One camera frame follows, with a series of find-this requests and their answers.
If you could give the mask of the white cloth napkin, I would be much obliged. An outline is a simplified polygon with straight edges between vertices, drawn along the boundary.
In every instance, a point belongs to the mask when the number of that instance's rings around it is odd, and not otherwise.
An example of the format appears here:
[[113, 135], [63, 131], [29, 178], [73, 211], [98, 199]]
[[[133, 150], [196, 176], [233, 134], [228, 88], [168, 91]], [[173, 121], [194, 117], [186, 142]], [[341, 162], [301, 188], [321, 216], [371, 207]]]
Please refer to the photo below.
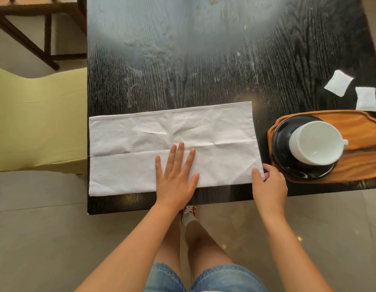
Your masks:
[[89, 196], [156, 191], [155, 158], [164, 170], [180, 142], [183, 162], [196, 150], [198, 188], [251, 183], [253, 167], [264, 177], [251, 102], [94, 116], [88, 127]]

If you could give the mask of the person's left hand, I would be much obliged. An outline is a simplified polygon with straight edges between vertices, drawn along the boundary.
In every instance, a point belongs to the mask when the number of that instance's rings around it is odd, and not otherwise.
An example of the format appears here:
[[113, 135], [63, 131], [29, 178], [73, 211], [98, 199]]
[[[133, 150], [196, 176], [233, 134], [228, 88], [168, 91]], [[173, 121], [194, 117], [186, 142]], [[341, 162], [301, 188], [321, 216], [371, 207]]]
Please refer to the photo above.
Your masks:
[[174, 212], [182, 210], [193, 197], [194, 193], [188, 192], [188, 185], [192, 178], [190, 177], [191, 168], [196, 155], [196, 150], [192, 148], [185, 162], [182, 162], [181, 172], [174, 173], [177, 149], [177, 145], [172, 145], [163, 170], [163, 177], [156, 181], [156, 207]]

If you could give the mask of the blue denim shorts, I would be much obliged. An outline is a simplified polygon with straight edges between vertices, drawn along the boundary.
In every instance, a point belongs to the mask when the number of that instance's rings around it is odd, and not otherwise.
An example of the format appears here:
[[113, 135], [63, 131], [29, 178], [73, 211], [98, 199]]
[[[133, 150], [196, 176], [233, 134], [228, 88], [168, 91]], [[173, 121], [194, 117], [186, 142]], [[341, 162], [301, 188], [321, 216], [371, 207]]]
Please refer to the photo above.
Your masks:
[[[268, 292], [262, 281], [241, 265], [224, 264], [202, 272], [189, 292]], [[181, 277], [164, 263], [154, 263], [143, 292], [187, 292]]]

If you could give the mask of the person's right leg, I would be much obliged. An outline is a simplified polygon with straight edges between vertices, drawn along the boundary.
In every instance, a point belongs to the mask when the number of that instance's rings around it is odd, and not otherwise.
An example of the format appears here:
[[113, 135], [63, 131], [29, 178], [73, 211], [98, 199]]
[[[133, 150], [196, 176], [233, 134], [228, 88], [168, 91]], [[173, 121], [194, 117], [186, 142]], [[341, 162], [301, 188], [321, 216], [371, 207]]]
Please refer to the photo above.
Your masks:
[[231, 258], [197, 220], [189, 222], [186, 226], [185, 241], [188, 246], [187, 257], [194, 280], [205, 270], [218, 265], [233, 264]]

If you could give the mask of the person's leg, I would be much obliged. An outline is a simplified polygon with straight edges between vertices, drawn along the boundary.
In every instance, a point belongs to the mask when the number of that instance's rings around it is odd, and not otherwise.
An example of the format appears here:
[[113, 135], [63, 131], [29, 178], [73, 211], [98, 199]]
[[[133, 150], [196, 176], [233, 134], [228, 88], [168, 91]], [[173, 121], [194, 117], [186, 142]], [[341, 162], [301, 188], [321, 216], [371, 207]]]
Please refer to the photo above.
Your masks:
[[188, 246], [187, 257], [194, 280], [205, 270], [218, 265], [233, 264], [231, 258], [197, 220], [189, 222], [186, 226], [185, 241]]
[[178, 276], [181, 276], [180, 260], [180, 220], [178, 214], [172, 221], [162, 243], [159, 247], [154, 263], [163, 263], [169, 266]]

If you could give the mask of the dark brown wooden chair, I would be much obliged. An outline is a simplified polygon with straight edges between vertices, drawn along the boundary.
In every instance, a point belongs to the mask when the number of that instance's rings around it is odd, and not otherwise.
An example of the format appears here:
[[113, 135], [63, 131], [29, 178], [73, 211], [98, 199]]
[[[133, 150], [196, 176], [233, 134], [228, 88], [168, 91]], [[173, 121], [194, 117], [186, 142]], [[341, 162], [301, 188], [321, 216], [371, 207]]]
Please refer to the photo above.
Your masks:
[[[86, 53], [52, 54], [52, 16], [68, 15], [87, 35], [87, 0], [0, 0], [0, 29], [55, 71], [57, 61], [86, 59]], [[44, 48], [39, 48], [7, 16], [44, 17]]]

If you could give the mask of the pale green upholstered chair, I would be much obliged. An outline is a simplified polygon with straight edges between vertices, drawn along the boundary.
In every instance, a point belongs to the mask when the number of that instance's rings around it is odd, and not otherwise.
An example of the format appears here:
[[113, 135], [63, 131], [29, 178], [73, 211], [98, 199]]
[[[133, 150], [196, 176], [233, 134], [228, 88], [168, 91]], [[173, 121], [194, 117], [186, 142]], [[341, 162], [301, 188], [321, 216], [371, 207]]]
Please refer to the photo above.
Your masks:
[[0, 172], [88, 173], [87, 68], [24, 78], [0, 68]]

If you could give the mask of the white sock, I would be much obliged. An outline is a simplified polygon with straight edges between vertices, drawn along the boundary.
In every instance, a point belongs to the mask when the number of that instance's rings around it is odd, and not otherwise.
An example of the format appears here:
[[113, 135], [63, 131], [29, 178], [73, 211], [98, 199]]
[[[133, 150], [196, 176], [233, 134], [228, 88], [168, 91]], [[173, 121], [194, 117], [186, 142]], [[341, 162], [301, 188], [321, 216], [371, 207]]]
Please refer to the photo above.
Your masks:
[[183, 213], [182, 224], [186, 228], [192, 221], [197, 221], [195, 215], [192, 212]]

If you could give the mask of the white ceramic cup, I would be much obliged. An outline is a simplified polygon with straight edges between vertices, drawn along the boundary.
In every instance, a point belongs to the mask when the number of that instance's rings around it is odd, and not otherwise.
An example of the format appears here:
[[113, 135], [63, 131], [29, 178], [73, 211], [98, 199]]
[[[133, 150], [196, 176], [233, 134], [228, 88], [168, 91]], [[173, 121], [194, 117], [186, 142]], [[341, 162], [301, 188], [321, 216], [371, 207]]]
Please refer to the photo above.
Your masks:
[[312, 121], [298, 127], [290, 136], [289, 149], [300, 162], [326, 166], [342, 156], [349, 141], [337, 128], [324, 121]]

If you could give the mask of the person's left forearm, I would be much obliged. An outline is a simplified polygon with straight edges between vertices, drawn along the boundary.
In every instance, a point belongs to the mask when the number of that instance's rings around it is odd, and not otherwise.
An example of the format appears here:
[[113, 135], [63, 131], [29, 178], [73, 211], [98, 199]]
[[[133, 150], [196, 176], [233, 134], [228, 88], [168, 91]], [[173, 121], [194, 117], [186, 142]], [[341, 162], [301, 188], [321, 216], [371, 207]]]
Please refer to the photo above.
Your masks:
[[142, 292], [178, 208], [156, 203], [74, 292]]

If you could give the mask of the black saucer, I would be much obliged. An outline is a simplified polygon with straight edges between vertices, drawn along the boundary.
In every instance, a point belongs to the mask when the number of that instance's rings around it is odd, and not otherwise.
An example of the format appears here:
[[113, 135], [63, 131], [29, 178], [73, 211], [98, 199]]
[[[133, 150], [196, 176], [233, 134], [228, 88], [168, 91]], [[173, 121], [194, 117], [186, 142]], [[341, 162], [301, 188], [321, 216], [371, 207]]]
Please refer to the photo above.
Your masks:
[[309, 182], [329, 175], [337, 166], [337, 161], [324, 166], [308, 165], [298, 161], [289, 149], [291, 134], [303, 124], [322, 121], [311, 115], [296, 115], [283, 120], [273, 132], [271, 145], [273, 162], [276, 163], [285, 177], [293, 182]]

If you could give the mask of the person's right hand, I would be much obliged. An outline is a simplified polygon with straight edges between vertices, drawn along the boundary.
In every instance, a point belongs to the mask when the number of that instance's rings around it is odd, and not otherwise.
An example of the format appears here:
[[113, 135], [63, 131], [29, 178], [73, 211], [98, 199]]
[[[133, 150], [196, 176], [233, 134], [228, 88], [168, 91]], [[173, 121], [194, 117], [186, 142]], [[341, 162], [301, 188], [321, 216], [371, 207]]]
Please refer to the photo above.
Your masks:
[[260, 215], [264, 217], [284, 216], [284, 207], [288, 195], [285, 177], [274, 166], [263, 164], [265, 182], [262, 188], [253, 189], [253, 199]]

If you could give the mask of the person's right forearm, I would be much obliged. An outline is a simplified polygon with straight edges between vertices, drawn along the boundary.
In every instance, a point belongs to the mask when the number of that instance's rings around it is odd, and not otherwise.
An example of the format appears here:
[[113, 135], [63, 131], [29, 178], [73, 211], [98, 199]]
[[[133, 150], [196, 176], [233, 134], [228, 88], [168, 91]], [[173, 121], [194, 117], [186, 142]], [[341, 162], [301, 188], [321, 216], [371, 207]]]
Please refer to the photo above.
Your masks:
[[284, 215], [284, 204], [254, 198], [286, 292], [333, 292], [303, 249]]

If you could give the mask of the wooden serving tray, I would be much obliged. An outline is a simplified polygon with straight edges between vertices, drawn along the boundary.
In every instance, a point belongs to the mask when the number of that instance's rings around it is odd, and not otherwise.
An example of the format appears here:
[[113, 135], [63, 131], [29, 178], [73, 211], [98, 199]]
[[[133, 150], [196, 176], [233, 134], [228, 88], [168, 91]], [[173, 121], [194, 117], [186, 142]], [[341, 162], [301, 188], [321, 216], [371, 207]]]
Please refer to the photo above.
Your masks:
[[[341, 158], [329, 166], [310, 166], [297, 161], [290, 152], [276, 156], [274, 134], [291, 117], [310, 116], [336, 127], [349, 144]], [[296, 183], [346, 183], [376, 177], [376, 118], [355, 110], [328, 110], [290, 114], [278, 118], [267, 132], [270, 161], [286, 179]]]

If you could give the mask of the person's left leg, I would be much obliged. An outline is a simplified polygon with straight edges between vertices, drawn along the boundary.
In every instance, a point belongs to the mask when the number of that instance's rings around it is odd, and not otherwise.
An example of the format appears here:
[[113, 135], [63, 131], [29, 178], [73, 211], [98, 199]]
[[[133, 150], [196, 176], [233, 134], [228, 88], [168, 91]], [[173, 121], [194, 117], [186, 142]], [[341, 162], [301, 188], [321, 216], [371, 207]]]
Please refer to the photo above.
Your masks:
[[180, 260], [180, 220], [178, 214], [172, 221], [162, 243], [159, 247], [154, 263], [163, 263], [169, 266], [178, 276], [181, 276]]

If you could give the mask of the white paper sachet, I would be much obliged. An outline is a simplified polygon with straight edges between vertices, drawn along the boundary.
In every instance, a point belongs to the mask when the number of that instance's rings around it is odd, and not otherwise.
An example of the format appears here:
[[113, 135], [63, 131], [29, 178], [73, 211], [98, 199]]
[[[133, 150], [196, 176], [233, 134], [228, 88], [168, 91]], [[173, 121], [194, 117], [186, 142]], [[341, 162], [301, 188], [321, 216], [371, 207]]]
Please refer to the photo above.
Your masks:
[[353, 76], [344, 73], [342, 70], [335, 70], [324, 89], [342, 98], [353, 80]]
[[376, 88], [374, 87], [356, 87], [357, 111], [376, 112]]

